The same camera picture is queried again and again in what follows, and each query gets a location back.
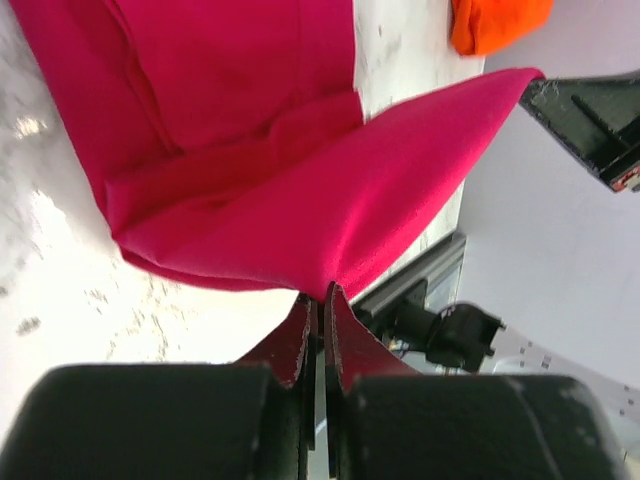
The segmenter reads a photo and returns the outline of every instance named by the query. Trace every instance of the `orange object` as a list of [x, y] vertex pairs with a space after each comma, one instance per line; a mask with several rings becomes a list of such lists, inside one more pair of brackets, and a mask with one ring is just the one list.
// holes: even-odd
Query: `orange object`
[[452, 0], [451, 43], [460, 55], [487, 55], [541, 27], [553, 0]]

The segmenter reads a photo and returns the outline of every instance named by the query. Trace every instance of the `pink fabric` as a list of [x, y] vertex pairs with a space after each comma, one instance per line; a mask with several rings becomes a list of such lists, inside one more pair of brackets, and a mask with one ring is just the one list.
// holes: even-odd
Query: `pink fabric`
[[424, 230], [535, 69], [362, 126], [345, 0], [11, 0], [123, 257], [351, 297]]

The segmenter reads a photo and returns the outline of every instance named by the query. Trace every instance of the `white surface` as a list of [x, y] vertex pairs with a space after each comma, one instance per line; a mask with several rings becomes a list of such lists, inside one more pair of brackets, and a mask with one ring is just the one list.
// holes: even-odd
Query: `white surface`
[[[481, 73], [482, 59], [448, 47], [448, 9], [442, 0], [357, 6], [369, 114]], [[51, 366], [230, 361], [284, 318], [295, 292], [198, 290], [122, 262], [6, 0], [0, 82], [0, 439]], [[459, 202], [458, 193], [408, 257], [455, 228]]]
[[[555, 2], [548, 25], [490, 58], [549, 77], [640, 68], [636, 0]], [[522, 109], [468, 177], [459, 298], [567, 359], [640, 387], [640, 195], [614, 195]]]

